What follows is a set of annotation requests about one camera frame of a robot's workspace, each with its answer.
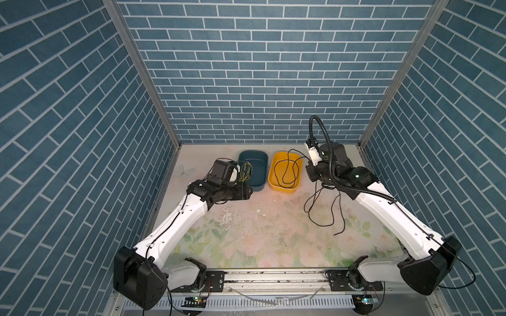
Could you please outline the grey perforated cable spool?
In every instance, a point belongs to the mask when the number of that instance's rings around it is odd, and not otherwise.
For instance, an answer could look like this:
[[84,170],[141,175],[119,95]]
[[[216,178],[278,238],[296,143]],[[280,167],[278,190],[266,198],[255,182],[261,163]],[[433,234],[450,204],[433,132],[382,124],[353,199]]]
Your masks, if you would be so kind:
[[334,166],[335,169],[332,171],[336,177],[345,174],[353,168],[353,164],[347,156],[344,145],[340,143],[331,142],[331,146],[322,144],[320,146],[320,153],[322,159],[327,157],[330,159],[336,159]]

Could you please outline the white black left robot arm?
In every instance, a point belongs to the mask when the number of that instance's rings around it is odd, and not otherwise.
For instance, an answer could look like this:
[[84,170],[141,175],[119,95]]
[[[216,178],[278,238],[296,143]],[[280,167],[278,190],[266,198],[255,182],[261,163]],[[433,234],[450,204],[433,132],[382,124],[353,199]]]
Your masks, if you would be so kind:
[[193,182],[176,209],[158,228],[132,248],[123,246],[113,259],[113,288],[143,310],[152,309],[165,294],[189,287],[206,286],[207,267],[186,258],[169,269],[163,266],[192,225],[210,208],[225,201],[248,200],[253,189],[247,182],[216,186]]

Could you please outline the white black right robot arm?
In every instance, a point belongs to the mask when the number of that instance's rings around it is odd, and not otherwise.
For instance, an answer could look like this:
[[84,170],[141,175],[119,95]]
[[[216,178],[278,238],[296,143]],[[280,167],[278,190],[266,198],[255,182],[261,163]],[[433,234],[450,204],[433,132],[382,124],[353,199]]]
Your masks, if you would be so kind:
[[451,271],[461,243],[425,225],[367,168],[314,159],[306,171],[312,182],[330,184],[369,210],[406,249],[405,254],[393,259],[367,255],[356,259],[348,268],[351,287],[361,289],[375,282],[405,283],[428,296]]

